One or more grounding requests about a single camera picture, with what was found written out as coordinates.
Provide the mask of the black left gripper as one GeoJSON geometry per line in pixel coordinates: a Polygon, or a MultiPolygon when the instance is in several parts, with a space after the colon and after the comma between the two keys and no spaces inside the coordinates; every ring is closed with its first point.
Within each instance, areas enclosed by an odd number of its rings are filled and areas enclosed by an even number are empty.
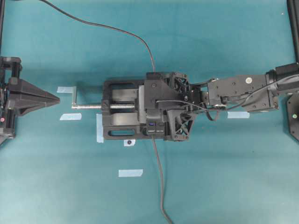
{"type": "Polygon", "coordinates": [[[21,60],[18,57],[0,57],[0,138],[13,139],[15,137],[15,115],[24,116],[30,112],[57,105],[60,98],[44,91],[37,86],[19,79],[22,70],[21,60]],[[6,71],[11,71],[8,83],[5,82],[6,71]],[[51,100],[50,102],[38,102],[30,105],[29,102],[10,101],[7,108],[8,92],[12,92],[26,97],[35,97],[40,101],[51,100]]]}

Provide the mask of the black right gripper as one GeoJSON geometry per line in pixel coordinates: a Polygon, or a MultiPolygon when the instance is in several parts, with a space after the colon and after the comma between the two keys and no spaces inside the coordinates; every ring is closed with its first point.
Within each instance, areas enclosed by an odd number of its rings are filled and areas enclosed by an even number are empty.
{"type": "Polygon", "coordinates": [[[195,114],[183,110],[207,109],[207,84],[200,82],[192,84],[186,74],[179,72],[164,72],[163,108],[167,111],[165,141],[189,140],[195,114]]]}

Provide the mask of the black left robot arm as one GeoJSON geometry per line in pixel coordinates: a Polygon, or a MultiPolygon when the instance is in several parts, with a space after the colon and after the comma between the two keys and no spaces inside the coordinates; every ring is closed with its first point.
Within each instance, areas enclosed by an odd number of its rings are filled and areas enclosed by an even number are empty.
{"type": "MultiPolygon", "coordinates": [[[[55,95],[20,78],[21,60],[0,59],[0,140],[15,137],[15,119],[56,105],[55,95]]],[[[144,79],[107,80],[99,104],[77,103],[72,87],[73,109],[101,111],[105,140],[163,139],[185,141],[200,110],[195,90],[187,75],[150,72],[144,79]]]]}

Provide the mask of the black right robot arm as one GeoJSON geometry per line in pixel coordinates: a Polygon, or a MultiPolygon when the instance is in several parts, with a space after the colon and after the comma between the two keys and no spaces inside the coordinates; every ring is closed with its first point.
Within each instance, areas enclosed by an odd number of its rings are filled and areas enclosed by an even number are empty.
{"type": "Polygon", "coordinates": [[[242,107],[246,112],[278,109],[280,94],[299,91],[299,64],[276,67],[262,75],[236,75],[191,84],[177,98],[165,102],[177,104],[187,113],[230,111],[242,107]]]}

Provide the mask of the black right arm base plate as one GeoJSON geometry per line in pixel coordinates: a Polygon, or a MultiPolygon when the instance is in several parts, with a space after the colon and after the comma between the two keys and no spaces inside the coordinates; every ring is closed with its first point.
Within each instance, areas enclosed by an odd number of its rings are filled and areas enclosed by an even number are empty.
{"type": "Polygon", "coordinates": [[[283,131],[297,143],[299,142],[299,94],[286,93],[283,100],[283,131]]]}

